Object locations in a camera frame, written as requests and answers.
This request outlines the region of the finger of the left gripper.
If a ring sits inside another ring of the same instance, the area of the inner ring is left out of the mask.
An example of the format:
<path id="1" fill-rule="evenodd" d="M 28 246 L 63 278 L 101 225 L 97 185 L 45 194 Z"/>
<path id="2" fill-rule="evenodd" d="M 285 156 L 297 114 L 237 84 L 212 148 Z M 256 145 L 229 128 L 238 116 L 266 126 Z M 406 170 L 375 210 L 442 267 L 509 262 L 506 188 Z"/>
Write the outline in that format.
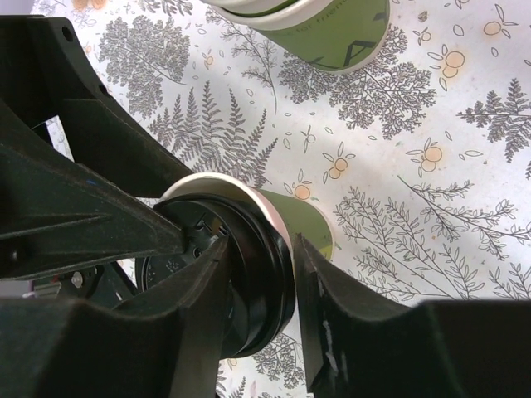
<path id="1" fill-rule="evenodd" d="M 183 229 L 58 153 L 1 105 L 1 277 L 177 254 Z"/>
<path id="2" fill-rule="evenodd" d="M 74 160 L 134 197 L 192 172 L 113 98 L 64 17 L 1 18 L 1 99 L 30 129 L 58 117 Z"/>

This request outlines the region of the black plastic cup lid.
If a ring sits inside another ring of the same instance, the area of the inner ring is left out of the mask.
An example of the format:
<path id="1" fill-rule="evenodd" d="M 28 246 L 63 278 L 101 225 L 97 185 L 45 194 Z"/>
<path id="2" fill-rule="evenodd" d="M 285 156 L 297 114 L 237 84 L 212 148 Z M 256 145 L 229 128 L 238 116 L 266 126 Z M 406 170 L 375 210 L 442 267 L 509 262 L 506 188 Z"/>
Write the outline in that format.
<path id="1" fill-rule="evenodd" d="M 154 209 L 183 228 L 185 249 L 136 259 L 139 290 L 151 289 L 226 237 L 229 302 L 222 357 L 248 357 L 274 340 L 295 311 L 291 256 L 280 233 L 251 205 L 216 194 L 187 194 Z"/>

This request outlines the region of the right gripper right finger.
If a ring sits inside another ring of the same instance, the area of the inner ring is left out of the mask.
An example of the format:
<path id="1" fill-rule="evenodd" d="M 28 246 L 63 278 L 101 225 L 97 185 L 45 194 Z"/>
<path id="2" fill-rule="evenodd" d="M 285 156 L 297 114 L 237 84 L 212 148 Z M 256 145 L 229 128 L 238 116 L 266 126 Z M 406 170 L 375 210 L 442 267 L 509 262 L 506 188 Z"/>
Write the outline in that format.
<path id="1" fill-rule="evenodd" d="M 427 300 L 408 307 L 295 243 L 308 390 L 317 397 L 527 397 L 530 304 Z"/>

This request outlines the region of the stack of green paper cups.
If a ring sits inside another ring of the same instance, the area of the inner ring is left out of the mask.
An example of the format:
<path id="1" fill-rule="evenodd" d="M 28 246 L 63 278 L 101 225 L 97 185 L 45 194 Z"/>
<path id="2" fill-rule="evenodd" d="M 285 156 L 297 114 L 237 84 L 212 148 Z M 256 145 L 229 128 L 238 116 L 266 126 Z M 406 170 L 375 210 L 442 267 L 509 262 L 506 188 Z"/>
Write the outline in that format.
<path id="1" fill-rule="evenodd" d="M 214 10 L 273 41 L 317 70 L 341 74 L 370 63 L 389 29 L 388 0 L 296 1 L 269 15 Z"/>

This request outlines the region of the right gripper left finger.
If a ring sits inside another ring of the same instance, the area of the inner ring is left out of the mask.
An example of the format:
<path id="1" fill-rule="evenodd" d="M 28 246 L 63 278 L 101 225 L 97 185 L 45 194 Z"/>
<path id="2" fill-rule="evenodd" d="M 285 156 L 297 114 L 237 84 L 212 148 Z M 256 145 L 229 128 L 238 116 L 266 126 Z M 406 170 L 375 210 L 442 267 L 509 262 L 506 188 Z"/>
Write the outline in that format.
<path id="1" fill-rule="evenodd" d="M 83 299 L 1 302 L 4 397 L 213 397 L 228 241 L 108 309 Z"/>

